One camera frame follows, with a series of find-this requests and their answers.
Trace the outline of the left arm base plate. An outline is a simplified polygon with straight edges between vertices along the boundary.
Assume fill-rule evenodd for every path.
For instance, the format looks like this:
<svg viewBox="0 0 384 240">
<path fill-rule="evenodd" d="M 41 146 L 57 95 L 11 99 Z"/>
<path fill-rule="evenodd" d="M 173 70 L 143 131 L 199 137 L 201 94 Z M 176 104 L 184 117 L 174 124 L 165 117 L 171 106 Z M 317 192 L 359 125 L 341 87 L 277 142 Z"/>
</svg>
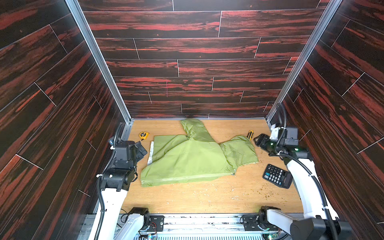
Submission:
<svg viewBox="0 0 384 240">
<path fill-rule="evenodd" d="M 122 227 L 124 234 L 137 234 L 138 232 L 162 232 L 165 216 L 130 214 Z"/>
</svg>

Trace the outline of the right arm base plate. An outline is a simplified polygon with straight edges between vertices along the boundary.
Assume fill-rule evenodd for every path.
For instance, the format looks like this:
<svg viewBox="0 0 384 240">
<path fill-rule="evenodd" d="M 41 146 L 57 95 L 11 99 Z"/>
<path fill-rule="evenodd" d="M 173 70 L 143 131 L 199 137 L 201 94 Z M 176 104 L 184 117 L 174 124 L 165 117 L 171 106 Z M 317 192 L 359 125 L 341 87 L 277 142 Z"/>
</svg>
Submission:
<svg viewBox="0 0 384 240">
<path fill-rule="evenodd" d="M 240 218 L 240 223 L 246 232 L 278 232 L 280 230 L 277 226 L 270 224 L 259 215 L 243 215 Z"/>
</svg>

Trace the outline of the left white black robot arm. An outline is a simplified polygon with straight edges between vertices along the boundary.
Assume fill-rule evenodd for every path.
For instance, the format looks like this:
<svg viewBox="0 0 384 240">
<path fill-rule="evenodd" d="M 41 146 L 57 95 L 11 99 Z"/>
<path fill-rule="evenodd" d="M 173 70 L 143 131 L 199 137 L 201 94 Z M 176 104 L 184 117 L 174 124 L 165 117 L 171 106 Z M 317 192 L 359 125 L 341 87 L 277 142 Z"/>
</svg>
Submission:
<svg viewBox="0 0 384 240">
<path fill-rule="evenodd" d="M 118 233 L 115 233 L 123 203 L 137 175 L 137 163 L 147 154 L 141 142 L 114 140 L 113 155 L 102 174 L 97 175 L 100 206 L 90 240 L 132 240 L 150 225 L 149 209 L 134 207 Z"/>
</svg>

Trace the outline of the yellow black utility knife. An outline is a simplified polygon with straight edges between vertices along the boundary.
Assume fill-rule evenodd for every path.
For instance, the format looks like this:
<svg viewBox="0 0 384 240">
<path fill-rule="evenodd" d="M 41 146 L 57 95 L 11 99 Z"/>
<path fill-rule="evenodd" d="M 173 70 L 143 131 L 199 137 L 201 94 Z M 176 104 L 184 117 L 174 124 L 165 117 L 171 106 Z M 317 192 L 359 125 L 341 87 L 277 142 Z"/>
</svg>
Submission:
<svg viewBox="0 0 384 240">
<path fill-rule="evenodd" d="M 247 138 L 248 138 L 249 140 L 251 140 L 252 137 L 253 137 L 253 135 L 254 135 L 254 131 L 253 131 L 253 130 L 250 130 L 250 131 L 248 132 L 248 134 L 247 134 Z"/>
</svg>

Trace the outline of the green Snoopy zip jacket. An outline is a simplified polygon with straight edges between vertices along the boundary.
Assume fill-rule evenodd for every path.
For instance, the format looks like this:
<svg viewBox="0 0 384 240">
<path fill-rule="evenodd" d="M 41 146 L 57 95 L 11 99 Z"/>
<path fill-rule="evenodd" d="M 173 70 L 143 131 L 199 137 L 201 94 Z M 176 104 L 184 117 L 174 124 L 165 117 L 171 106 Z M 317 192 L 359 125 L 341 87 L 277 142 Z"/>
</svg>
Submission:
<svg viewBox="0 0 384 240">
<path fill-rule="evenodd" d="M 154 137 L 151 163 L 141 172 L 142 187 L 213 181 L 259 161 L 245 136 L 219 144 L 200 120 L 185 119 L 181 125 L 185 135 Z"/>
</svg>

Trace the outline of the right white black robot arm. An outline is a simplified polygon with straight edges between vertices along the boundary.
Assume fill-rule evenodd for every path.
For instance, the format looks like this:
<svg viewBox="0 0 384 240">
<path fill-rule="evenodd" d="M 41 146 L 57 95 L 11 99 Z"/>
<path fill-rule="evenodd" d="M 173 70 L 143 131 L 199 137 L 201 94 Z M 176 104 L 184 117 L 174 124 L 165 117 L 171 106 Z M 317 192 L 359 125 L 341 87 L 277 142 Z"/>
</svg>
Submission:
<svg viewBox="0 0 384 240">
<path fill-rule="evenodd" d="M 262 206 L 256 224 L 259 230 L 281 230 L 292 240 L 347 240 L 352 227 L 342 221 L 331 206 L 316 173 L 314 158 L 308 149 L 299 146 L 298 129 L 275 127 L 271 135 L 254 138 L 256 146 L 270 157 L 280 158 L 286 170 L 267 165 L 263 178 L 283 189 L 295 184 L 303 205 L 302 220 L 279 208 Z"/>
</svg>

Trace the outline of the aluminium front rail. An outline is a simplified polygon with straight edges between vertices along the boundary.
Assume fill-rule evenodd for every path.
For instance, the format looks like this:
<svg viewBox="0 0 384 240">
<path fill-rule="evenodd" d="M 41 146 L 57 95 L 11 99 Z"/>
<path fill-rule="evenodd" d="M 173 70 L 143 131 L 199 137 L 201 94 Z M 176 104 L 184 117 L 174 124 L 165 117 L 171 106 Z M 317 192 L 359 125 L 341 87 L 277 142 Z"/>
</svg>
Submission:
<svg viewBox="0 0 384 240">
<path fill-rule="evenodd" d="M 139 232 L 133 240 L 292 240 L 285 233 L 246 232 L 240 223 L 243 215 L 257 214 L 164 214 L 162 232 Z M 289 215 L 302 220 L 304 217 Z M 89 240 L 96 215 L 86 216 L 78 240 Z M 115 233 L 121 229 L 128 214 L 120 214 Z"/>
</svg>

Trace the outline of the dark grey calculator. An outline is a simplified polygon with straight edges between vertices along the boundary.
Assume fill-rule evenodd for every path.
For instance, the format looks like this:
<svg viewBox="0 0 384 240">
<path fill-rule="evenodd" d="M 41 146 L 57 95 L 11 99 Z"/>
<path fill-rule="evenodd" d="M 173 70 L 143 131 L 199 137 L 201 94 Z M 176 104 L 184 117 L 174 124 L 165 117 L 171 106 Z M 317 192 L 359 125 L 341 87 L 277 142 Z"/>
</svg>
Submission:
<svg viewBox="0 0 384 240">
<path fill-rule="evenodd" d="M 268 164 L 264 171 L 263 179 L 279 188 L 289 189 L 293 181 L 293 176 L 288 171 Z"/>
</svg>

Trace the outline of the yellow tape measure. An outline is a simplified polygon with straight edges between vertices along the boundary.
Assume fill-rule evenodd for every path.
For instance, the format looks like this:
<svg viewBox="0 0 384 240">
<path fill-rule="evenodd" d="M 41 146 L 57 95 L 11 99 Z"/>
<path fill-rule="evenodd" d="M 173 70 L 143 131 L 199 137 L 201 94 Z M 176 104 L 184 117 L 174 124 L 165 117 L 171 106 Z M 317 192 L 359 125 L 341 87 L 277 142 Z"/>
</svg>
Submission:
<svg viewBox="0 0 384 240">
<path fill-rule="evenodd" d="M 146 140 L 149 136 L 149 133 L 148 132 L 140 132 L 139 134 L 139 137 L 140 137 L 140 140 Z"/>
</svg>

